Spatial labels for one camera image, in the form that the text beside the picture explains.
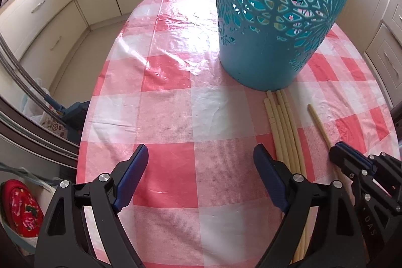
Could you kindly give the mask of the teal perforated plastic basket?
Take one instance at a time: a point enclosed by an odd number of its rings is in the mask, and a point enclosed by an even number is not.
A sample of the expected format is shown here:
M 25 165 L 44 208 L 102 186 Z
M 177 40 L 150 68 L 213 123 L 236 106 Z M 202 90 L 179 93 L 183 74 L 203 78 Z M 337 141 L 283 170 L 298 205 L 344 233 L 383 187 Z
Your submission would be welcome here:
M 222 67 L 255 90 L 289 86 L 346 1 L 216 0 Z

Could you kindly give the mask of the red white checkered tablecloth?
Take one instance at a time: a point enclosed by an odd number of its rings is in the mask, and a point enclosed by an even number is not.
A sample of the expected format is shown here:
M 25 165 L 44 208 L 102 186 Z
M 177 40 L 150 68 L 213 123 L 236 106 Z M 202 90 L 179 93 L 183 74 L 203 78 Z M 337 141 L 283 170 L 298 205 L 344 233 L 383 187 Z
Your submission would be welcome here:
M 334 178 L 330 141 L 398 157 L 386 100 L 346 34 L 333 26 L 285 91 L 307 177 Z M 273 152 L 266 94 L 219 62 L 215 0 L 144 0 L 118 34 L 97 79 L 78 158 L 90 182 L 129 159 L 149 160 L 121 223 L 146 267 L 254 267 L 281 222 L 253 162 Z

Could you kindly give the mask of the blue dustpan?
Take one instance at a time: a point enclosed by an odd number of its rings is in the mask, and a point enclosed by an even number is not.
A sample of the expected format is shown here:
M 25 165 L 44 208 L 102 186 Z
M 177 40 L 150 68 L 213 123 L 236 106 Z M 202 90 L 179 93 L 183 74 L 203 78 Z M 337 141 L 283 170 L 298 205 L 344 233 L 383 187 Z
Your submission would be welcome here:
M 89 104 L 90 101 L 76 102 L 66 109 L 63 116 L 63 122 L 67 128 L 67 139 L 77 145 L 80 144 Z

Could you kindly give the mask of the blue broom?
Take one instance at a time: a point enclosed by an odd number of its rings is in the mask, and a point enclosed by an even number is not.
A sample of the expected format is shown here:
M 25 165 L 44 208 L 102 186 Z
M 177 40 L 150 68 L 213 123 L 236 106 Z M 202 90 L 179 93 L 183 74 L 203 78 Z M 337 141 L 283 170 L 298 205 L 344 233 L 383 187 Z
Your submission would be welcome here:
M 26 72 L 6 44 L 3 36 L 1 36 L 1 64 L 31 100 L 54 119 L 62 122 L 61 115 L 64 114 L 65 108 L 47 94 Z

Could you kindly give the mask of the single separate wooden chopstick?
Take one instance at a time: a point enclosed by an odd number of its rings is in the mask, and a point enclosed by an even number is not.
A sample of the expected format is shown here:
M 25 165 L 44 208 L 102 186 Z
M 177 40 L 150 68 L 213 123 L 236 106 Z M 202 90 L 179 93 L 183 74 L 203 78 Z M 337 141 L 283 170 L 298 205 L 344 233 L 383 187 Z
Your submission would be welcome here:
M 330 149 L 332 148 L 332 143 L 324 129 L 324 125 L 322 124 L 320 117 L 318 116 L 316 110 L 314 109 L 314 107 L 311 104 L 307 105 L 307 110 L 313 120 L 313 122 L 315 123 L 318 131 L 320 132 L 324 143 L 326 144 L 326 147 L 328 148 L 328 151 L 330 151 Z M 343 175 L 343 173 L 341 172 L 340 168 L 338 168 L 338 166 L 336 166 L 334 163 L 330 162 L 330 164 L 332 165 L 332 168 L 335 172 L 335 176 L 338 180 L 340 180 L 343 185 L 347 188 L 347 181 L 345 179 L 345 176 Z

